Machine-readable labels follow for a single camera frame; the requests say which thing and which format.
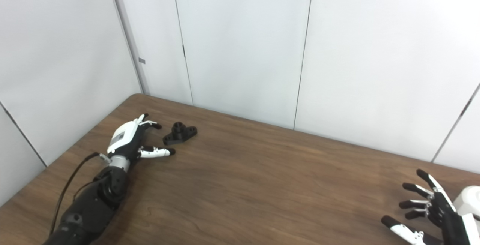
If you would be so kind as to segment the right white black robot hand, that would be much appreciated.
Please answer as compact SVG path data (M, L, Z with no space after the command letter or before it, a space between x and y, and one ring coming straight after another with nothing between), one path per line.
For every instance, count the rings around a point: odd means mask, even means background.
M402 201L398 206L410 210L405 214L407 220L428 219L440 228L442 238L418 231L388 215L382 217L381 223L410 245L478 245L479 231L474 214L459 214L442 185L432 175L422 169L417 169L416 174L427 182L430 190L405 182L402 184L405 190L416 192L424 199Z

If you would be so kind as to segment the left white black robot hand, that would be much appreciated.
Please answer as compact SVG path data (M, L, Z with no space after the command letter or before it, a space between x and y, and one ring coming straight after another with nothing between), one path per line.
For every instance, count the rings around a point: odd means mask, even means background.
M143 139L147 129L161 129L157 122L146 120L149 115L142 114L139 118L122 124L115 130L107 148L107 156L112 159L114 156L123 156L131 162L139 158L159 158L175 155L173 148L158 148L156 146L145 146Z

